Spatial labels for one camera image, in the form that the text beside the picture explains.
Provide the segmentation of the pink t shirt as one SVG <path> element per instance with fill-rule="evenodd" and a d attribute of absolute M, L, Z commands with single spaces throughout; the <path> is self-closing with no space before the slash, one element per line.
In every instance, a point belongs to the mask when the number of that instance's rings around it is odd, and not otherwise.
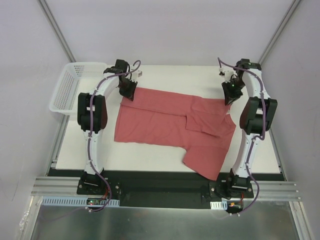
<path fill-rule="evenodd" d="M 215 181 L 236 129 L 223 99 L 137 88 L 123 98 L 114 140 L 183 148 L 183 163 Z"/>

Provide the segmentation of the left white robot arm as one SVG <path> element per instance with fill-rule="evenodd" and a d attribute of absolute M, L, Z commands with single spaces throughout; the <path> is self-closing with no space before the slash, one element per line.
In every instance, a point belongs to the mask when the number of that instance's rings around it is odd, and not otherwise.
<path fill-rule="evenodd" d="M 104 157 L 102 153 L 102 138 L 108 122 L 107 98 L 115 89 L 119 94 L 134 100 L 141 61 L 136 60 L 133 65 L 118 59 L 111 67 L 103 71 L 102 79 L 90 90 L 81 92 L 77 99 L 77 123 L 80 126 L 86 144 L 86 160 L 84 173 L 80 177 L 77 187 L 78 195 L 110 194 L 102 173 L 104 171 Z"/>

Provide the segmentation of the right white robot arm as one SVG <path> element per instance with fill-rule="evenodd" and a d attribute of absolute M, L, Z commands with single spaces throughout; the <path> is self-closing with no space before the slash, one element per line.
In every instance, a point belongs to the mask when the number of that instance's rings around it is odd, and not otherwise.
<path fill-rule="evenodd" d="M 278 102 L 267 93 L 262 80 L 262 67 L 259 63 L 242 58 L 231 70 L 224 70 L 228 64 L 218 60 L 219 74 L 224 77 L 221 86 L 224 104 L 231 106 L 246 88 L 248 100 L 239 118 L 242 130 L 237 158 L 225 179 L 216 181 L 215 194 L 224 199 L 242 197 L 251 189 L 253 181 L 252 165 L 259 142 L 264 141 L 274 119 Z"/>

